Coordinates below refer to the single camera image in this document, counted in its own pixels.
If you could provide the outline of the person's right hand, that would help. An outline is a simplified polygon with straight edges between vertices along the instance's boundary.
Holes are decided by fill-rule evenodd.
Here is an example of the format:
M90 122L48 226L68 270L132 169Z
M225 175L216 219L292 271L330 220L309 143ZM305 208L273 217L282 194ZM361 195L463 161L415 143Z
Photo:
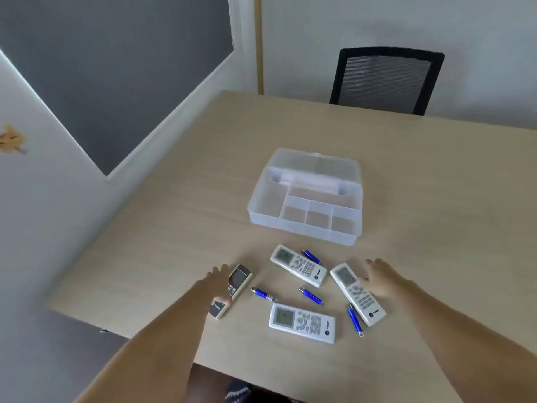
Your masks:
M386 263L388 264L387 277L368 278L366 271L366 276L362 277L360 280L362 287L374 295L379 297L393 298L398 294L399 291L411 283L411 281L400 275L388 262Z

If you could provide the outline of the person's left hand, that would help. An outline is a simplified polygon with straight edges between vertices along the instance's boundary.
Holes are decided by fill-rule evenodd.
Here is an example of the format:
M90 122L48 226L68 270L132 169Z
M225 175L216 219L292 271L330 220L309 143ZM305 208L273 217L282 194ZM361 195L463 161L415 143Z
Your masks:
M223 304L232 304L232 296L228 290L230 273L231 268L227 264L214 266L200 281L202 297L209 302L216 300Z

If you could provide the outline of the person's right forearm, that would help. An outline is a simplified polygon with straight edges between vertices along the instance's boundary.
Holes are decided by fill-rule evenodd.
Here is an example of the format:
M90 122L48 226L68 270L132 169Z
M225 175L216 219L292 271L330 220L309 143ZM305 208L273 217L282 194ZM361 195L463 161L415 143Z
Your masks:
M537 355L403 279L393 291L463 403L537 403Z

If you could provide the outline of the person's left forearm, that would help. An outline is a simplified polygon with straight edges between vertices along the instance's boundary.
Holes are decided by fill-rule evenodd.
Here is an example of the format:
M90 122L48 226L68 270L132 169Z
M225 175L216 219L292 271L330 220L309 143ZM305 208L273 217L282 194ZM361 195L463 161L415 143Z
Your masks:
M130 339L74 403L182 403L216 287L196 282Z

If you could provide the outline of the beige and black remote control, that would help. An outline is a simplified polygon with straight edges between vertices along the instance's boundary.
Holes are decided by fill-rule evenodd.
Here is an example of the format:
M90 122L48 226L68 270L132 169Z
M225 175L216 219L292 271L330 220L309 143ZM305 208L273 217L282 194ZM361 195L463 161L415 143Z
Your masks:
M242 264L236 265L234 270L230 272L227 284L227 293L230 299L225 302L219 298L213 299L208 315L217 320L222 319L226 312L231 309L238 296L249 286L252 277L253 273L247 267Z

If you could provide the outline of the white remote control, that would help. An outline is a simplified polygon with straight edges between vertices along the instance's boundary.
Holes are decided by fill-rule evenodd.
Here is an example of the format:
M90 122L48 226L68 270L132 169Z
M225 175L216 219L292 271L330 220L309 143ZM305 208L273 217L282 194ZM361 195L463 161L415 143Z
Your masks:
M272 304L269 326L314 341L333 345L336 338L335 317L302 310L285 304Z
M366 290L361 279L347 263L332 268L330 275L366 326L372 327L387 316L377 299Z
M281 244L272 252L271 261L316 288L326 277L326 268Z

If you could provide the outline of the clear plastic organizer box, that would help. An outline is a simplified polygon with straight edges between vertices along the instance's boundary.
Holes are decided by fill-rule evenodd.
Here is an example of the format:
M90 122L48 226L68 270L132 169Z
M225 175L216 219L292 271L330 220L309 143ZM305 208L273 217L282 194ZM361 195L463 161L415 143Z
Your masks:
M353 246L362 234L363 199L357 161L278 148L247 211L254 224Z

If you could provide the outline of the person's leg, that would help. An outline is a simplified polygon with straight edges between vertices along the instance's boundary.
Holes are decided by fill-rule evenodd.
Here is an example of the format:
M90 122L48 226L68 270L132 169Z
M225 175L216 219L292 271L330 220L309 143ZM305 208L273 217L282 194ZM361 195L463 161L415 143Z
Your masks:
M184 403L224 403L233 377L193 364Z

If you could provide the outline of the dark patterned shorts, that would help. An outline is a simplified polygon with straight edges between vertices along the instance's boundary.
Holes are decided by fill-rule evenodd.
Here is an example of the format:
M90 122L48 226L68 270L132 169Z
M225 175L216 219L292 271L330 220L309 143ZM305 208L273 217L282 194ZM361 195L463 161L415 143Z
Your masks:
M232 381L223 403L304 403L243 381Z

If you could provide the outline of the black mesh office chair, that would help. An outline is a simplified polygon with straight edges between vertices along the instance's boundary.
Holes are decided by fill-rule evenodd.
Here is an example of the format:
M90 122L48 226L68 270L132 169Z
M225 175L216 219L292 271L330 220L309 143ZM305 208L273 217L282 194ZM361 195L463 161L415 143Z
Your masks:
M344 48L330 104L424 116L444 59L412 48Z

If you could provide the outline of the wooden corner strip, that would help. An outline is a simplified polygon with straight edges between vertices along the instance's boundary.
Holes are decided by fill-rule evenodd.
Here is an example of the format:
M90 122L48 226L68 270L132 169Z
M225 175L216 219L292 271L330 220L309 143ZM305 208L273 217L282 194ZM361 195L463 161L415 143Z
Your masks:
M254 17L254 26L255 26L257 91L258 91L258 94L263 95L265 93L265 89L264 89L262 0L253 0L253 17Z

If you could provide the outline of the orange wall sticker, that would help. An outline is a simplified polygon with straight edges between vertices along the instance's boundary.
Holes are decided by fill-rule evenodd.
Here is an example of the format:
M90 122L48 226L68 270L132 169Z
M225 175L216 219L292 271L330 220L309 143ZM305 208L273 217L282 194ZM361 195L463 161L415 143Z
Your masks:
M10 124L4 126L0 133L0 152L26 154L24 145L26 137Z

